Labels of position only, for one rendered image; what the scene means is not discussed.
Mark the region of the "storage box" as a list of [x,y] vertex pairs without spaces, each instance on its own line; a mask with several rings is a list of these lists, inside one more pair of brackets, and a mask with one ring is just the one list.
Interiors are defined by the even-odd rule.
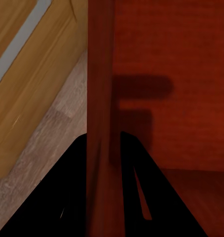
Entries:
[[125,237],[122,131],[224,237],[224,0],[88,0],[86,237]]

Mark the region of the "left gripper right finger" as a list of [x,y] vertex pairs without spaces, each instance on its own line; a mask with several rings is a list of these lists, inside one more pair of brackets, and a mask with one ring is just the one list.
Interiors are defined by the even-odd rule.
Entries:
[[[125,237],[208,237],[139,139],[120,133]],[[152,220],[143,217],[135,172]]]

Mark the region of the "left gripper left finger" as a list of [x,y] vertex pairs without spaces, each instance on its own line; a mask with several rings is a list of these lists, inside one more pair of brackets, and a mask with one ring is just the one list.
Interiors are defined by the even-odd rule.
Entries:
[[0,237],[86,237],[87,134],[77,137],[0,230]]

